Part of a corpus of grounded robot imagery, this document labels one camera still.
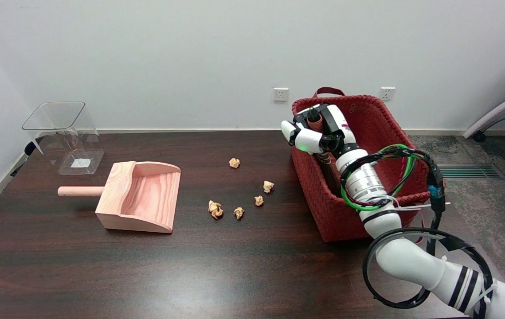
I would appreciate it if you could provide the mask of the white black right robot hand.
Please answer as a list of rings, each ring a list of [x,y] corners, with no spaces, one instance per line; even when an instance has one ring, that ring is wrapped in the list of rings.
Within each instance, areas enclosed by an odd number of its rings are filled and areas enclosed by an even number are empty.
[[[293,121],[282,121],[287,143],[309,154],[331,153],[336,158],[360,149],[337,105],[318,104],[300,111]]]

